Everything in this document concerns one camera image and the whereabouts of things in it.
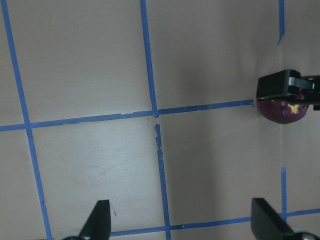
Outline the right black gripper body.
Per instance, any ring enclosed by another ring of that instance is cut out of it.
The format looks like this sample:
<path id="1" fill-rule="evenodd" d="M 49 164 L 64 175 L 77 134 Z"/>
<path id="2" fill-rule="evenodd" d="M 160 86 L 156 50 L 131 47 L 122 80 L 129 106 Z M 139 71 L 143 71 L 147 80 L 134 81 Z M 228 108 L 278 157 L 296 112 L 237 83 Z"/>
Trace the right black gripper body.
<path id="1" fill-rule="evenodd" d="M 289 100 L 291 104 L 313 105 L 314 111 L 320 110 L 320 76 L 289 77 L 288 86 L 298 88 L 298 95 Z"/>

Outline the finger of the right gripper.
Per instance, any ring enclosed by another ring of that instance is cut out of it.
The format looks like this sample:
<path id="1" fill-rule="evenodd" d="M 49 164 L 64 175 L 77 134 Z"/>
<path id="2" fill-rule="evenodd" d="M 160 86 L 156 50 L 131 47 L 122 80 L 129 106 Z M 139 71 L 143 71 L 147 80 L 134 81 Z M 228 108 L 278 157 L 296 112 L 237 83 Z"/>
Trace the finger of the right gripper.
<path id="1" fill-rule="evenodd" d="M 286 69 L 263 77 L 257 82 L 256 99 L 269 100 L 272 98 L 297 98 L 300 90 L 297 86 L 289 85 L 290 78 L 299 79 L 301 73 Z"/>

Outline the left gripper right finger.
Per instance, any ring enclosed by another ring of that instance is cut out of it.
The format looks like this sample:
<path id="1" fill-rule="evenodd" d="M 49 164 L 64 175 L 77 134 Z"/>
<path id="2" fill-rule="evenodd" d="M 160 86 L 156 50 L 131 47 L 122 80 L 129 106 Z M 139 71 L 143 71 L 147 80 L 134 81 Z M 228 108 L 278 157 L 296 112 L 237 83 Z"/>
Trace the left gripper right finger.
<path id="1" fill-rule="evenodd" d="M 252 198 L 250 227 L 256 240 L 293 240 L 295 232 L 264 198 Z"/>

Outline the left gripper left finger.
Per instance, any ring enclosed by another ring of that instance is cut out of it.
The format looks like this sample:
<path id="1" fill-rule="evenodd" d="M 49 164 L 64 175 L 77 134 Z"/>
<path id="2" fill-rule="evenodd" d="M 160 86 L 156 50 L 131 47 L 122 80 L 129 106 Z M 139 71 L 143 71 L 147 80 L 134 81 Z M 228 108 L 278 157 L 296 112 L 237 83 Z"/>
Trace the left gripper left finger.
<path id="1" fill-rule="evenodd" d="M 82 240 L 108 240 L 111 235 L 111 210 L 109 200 L 96 202 L 79 233 Z"/>

